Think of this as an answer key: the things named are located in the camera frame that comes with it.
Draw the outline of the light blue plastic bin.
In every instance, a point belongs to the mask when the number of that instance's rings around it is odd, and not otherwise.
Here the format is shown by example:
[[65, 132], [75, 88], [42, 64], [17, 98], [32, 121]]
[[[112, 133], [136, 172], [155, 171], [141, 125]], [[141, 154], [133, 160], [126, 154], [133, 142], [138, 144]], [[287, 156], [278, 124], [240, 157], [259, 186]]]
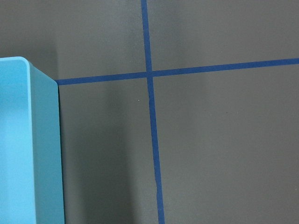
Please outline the light blue plastic bin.
[[65, 222], [58, 85], [20, 56], [0, 60], [0, 221]]

